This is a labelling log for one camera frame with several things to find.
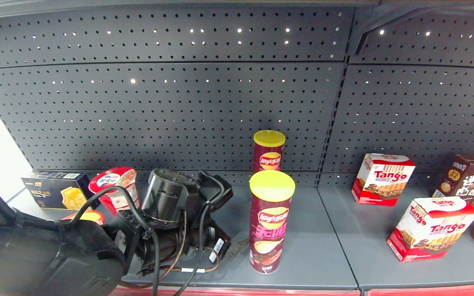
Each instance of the wire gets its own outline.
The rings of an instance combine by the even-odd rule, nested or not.
[[[66,223],[65,226],[67,227],[71,227],[73,226],[75,223],[77,223],[77,221],[81,218],[81,216],[85,213],[85,210],[87,210],[87,208],[89,208],[89,206],[91,206],[91,204],[97,200],[99,197],[101,197],[102,195],[104,195],[105,193],[108,193],[109,191],[111,190],[118,190],[120,191],[124,197],[125,197],[125,200],[128,202],[128,205],[129,205],[129,209],[131,211],[131,213],[133,213],[133,216],[135,217],[135,219],[137,220],[137,222],[140,224],[140,226],[145,230],[145,231],[149,231],[150,230],[150,227],[149,225],[147,225],[146,221],[144,221],[144,219],[140,216],[139,212],[137,212],[137,206],[135,206],[135,203],[132,199],[132,197],[129,195],[129,192],[124,188],[124,187],[121,187],[121,186],[118,186],[118,185],[115,185],[115,186],[111,186],[111,187],[107,187],[105,189],[102,189],[100,192],[96,193],[95,195],[93,195],[91,198],[89,198],[85,204],[83,204],[83,206],[81,206],[81,208],[78,210],[78,212],[76,213],[76,215],[73,217],[73,219],[71,219],[71,221],[69,221],[69,223]]]
[[[173,260],[169,268],[166,270],[164,275],[160,278],[160,280],[162,280],[168,273],[171,272],[171,270],[173,270],[173,268],[175,267],[175,264],[179,261],[180,256],[182,255],[182,251],[184,250],[184,244],[186,244],[186,229],[188,228],[187,219],[188,219],[188,213],[186,210],[184,210],[184,238],[182,239],[182,244],[180,245],[180,249],[179,249],[179,252],[177,253],[177,256],[175,257],[175,259]]]
[[[212,252],[215,254],[215,257],[216,257],[215,265],[212,266],[212,267],[210,267],[210,268],[207,268],[207,269],[205,270],[205,272],[214,271],[214,270],[217,269],[218,265],[221,264],[221,257],[218,255],[217,251],[215,251],[215,249],[213,249],[212,247],[205,246],[204,248],[207,249],[207,250],[212,251]]]
[[[216,178],[208,174],[205,170],[199,170],[199,173],[203,174],[205,177],[215,182],[217,186],[220,188],[221,191],[219,192],[219,194],[214,196],[211,200],[209,200],[210,204],[214,204],[218,202],[218,199],[220,199],[224,194],[224,185],[219,180],[217,180]]]
[[[177,256],[173,259],[173,262],[169,266],[160,266],[160,268],[167,268],[166,272],[158,279],[158,281],[162,281],[166,275],[168,275],[171,271],[181,271],[180,268],[175,268],[175,264],[178,262],[180,256],[182,255],[182,251],[184,250],[184,244],[186,244],[186,229],[188,228],[188,214],[186,210],[184,210],[184,234],[182,238],[182,243],[180,245],[179,252],[177,253]],[[126,288],[131,288],[131,289],[145,289],[153,286],[153,283],[145,284],[145,285],[137,285],[137,284],[131,284],[128,282],[120,281],[119,285],[124,286]]]
[[[155,244],[155,274],[153,280],[153,296],[158,292],[158,276],[160,275],[160,244],[158,243],[158,235],[151,231],[151,238]]]
[[[200,221],[200,228],[199,228],[199,254],[197,255],[197,262],[195,264],[195,267],[193,268],[193,271],[191,272],[190,277],[183,283],[183,285],[180,287],[180,289],[174,294],[174,296],[179,296],[186,290],[188,285],[190,284],[191,280],[197,273],[197,270],[199,269],[199,264],[201,263],[201,258],[202,258],[202,250],[203,250],[203,237],[202,237],[202,231],[204,228],[204,218],[206,217],[207,210],[209,208],[209,202],[206,202],[204,210],[201,215],[201,221]]]

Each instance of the tango wafer box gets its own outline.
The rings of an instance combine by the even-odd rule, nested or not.
[[[474,221],[474,207],[459,197],[414,199],[387,244],[400,262],[442,258]]]
[[[358,204],[394,206],[414,168],[414,162],[403,155],[367,153],[352,195]]]

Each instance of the wafer image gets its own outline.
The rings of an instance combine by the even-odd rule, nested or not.
[[[412,235],[407,230],[402,230],[400,233],[402,234],[403,242],[406,243],[408,247],[410,247],[414,239]]]
[[[378,186],[374,193],[380,196],[382,200],[397,199],[402,194],[405,185],[407,185],[406,182]]]
[[[83,204],[85,204],[85,196],[79,188],[68,187],[61,191],[63,200],[62,204],[68,208],[68,210],[79,210]]]
[[[461,235],[462,232],[459,232],[458,234],[451,234],[450,236],[442,236],[435,240],[430,240],[427,244],[425,244],[425,249],[431,253],[445,251],[445,249],[454,245]]]

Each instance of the store shelf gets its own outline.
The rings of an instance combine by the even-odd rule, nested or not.
[[[250,215],[250,191],[248,187],[233,187],[234,197],[212,215],[224,231],[235,240],[248,238]],[[69,210],[42,210],[28,191],[22,191],[9,204],[25,213],[44,219],[61,219],[71,214]],[[98,208],[105,213],[103,206]],[[182,259],[178,266],[192,266],[194,258]],[[152,277],[138,278],[134,273],[139,262],[133,261],[130,273],[124,280],[148,283]],[[188,274],[171,273],[162,285],[181,285]],[[211,273],[198,274],[192,287],[226,287],[256,289],[309,289],[344,290],[357,289],[356,282],[346,258],[337,241],[316,188],[298,187],[290,208],[290,219],[286,242],[279,269],[270,275],[258,274],[250,267],[248,249],[233,260],[225,259],[220,267]]]
[[[474,240],[469,234],[474,223],[438,260],[400,263],[386,244],[410,201],[429,196],[428,189],[406,188],[393,208],[356,204],[350,187],[322,187],[318,192],[362,290],[474,284]]]

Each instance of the lay's chip canister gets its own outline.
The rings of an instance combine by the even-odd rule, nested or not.
[[[250,179],[250,190],[250,264],[269,274],[279,266],[295,182],[280,171],[260,171]]]
[[[281,156],[285,137],[278,131],[263,130],[253,135],[253,172],[281,170]]]

